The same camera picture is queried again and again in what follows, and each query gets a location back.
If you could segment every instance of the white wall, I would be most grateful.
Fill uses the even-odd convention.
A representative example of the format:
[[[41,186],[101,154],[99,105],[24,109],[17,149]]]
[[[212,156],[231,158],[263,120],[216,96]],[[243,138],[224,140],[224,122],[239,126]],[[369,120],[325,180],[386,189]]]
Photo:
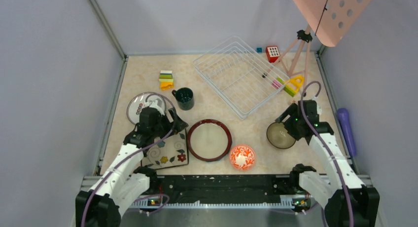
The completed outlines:
[[[372,0],[323,59],[388,226],[417,226],[418,4]]]
[[[292,0],[97,1],[126,54],[206,52],[232,35],[284,51],[307,25]]]
[[[68,226],[121,58],[87,0],[0,0],[0,48],[0,226]]]

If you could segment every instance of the tripod stand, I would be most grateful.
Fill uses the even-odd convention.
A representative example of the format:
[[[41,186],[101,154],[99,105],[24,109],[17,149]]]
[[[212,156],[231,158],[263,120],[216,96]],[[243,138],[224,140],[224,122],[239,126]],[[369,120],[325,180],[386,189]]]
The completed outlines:
[[[311,50],[311,41],[312,41],[311,27],[308,25],[305,30],[299,30],[297,32],[297,34],[298,34],[297,38],[293,41],[293,43],[290,44],[290,46],[285,50],[284,53],[280,54],[279,58],[277,58],[277,60],[274,62],[274,64],[281,63],[284,70],[286,71],[286,74],[290,78],[292,78],[292,77],[294,77],[298,74],[303,73],[304,74],[304,76],[303,76],[304,77],[303,88],[305,88],[307,78],[308,78],[308,61],[309,61],[309,53],[310,53],[310,50]],[[293,46],[295,46],[297,44],[298,41],[300,41],[298,50],[296,51],[296,54],[293,58],[292,64],[290,65],[290,68],[287,69],[287,67],[284,64],[282,58],[291,50],[291,48],[293,48]],[[298,63],[300,54],[302,52],[303,47],[305,46],[305,43],[308,43],[308,45],[306,47],[305,69],[303,71],[294,73],[295,68],[296,68],[296,64]]]

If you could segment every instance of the green block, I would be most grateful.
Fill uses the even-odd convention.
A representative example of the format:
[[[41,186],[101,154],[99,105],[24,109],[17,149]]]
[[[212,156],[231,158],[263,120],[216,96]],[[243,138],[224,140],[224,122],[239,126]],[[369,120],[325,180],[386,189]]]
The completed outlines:
[[[168,79],[171,79],[171,78],[173,78],[173,75],[170,75],[170,74],[160,74],[160,78],[168,78]]]
[[[282,85],[284,85],[284,81],[280,77],[277,77],[276,80],[278,80]],[[287,85],[284,86],[284,91],[286,91],[286,93],[289,94],[291,97],[294,97],[296,95],[295,91]]]

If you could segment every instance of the beige countertop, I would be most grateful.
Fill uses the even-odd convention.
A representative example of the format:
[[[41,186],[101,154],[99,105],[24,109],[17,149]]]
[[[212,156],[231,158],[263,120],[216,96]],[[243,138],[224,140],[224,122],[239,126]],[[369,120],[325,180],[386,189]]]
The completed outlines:
[[[290,65],[293,56],[294,53],[288,53],[283,60],[284,63]],[[304,139],[297,141],[294,146],[287,150],[280,150],[274,148],[266,137],[267,127],[290,105],[291,101],[300,99],[300,92],[292,98],[282,91],[255,113],[241,120],[198,75],[193,66],[193,60],[198,57],[199,55],[129,57],[104,155],[102,173],[112,163],[119,152],[123,139],[134,127],[126,116],[129,102],[136,95],[147,91],[161,93],[171,99],[176,106],[178,115],[189,124],[189,128],[194,123],[206,118],[221,121],[229,128],[232,134],[233,146],[246,144],[252,147],[257,155],[256,165],[251,170],[242,172],[232,167],[227,156],[219,161],[205,162],[196,159],[190,153],[188,165],[158,170],[157,173],[160,175],[288,174],[298,163],[311,165],[318,172],[324,172],[319,158],[308,147]],[[300,58],[296,66],[296,72],[301,71],[305,66],[305,54],[302,53]],[[193,109],[189,111],[180,110],[171,94],[171,90],[160,90],[158,76],[161,70],[173,71],[174,89],[189,87],[193,90],[195,97]],[[318,80],[322,83],[313,53],[309,59],[308,81],[312,80]],[[308,98],[311,98],[316,93],[316,89],[315,85],[309,89]],[[345,153],[325,89],[322,89],[317,102],[322,108],[320,121],[329,122],[337,137],[338,145]]]

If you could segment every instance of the patterned plate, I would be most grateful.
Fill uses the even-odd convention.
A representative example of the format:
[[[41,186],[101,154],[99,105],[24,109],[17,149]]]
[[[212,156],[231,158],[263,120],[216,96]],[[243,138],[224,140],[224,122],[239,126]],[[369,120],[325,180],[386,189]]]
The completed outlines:
[[[141,109],[145,104],[145,99],[151,94],[151,92],[145,92],[135,96],[128,104],[128,108],[126,109],[126,116],[131,123],[137,124],[139,122],[139,114],[141,113]],[[158,105],[162,108],[163,111],[166,110],[166,102],[163,98],[158,95],[151,95],[148,98],[148,101],[159,100]]]
[[[254,167],[257,157],[254,150],[246,145],[238,145],[229,152],[229,162],[240,171],[247,171]]]

